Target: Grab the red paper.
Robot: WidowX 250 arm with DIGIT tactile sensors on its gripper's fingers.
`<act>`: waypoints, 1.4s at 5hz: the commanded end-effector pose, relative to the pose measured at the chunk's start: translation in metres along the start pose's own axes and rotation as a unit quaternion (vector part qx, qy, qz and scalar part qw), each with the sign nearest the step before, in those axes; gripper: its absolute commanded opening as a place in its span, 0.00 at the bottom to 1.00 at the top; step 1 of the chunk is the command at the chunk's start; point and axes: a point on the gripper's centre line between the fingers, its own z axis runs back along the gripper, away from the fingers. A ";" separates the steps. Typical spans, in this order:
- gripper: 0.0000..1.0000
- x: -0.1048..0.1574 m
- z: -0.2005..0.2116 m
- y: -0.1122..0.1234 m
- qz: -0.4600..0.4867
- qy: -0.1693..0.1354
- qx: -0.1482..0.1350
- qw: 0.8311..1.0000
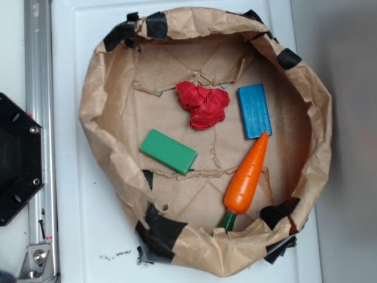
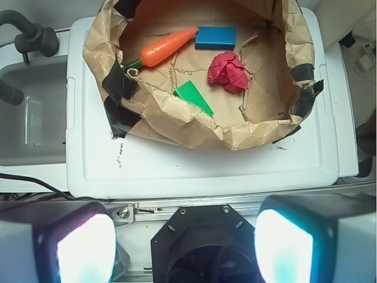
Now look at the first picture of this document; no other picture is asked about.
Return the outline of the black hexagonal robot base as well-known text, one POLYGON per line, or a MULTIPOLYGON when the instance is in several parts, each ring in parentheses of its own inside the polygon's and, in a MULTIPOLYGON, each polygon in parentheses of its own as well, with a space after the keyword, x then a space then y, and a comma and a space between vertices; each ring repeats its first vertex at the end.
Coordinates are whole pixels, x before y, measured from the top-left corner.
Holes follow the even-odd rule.
POLYGON ((1 226, 7 226, 44 185, 42 127, 1 93, 1 226))

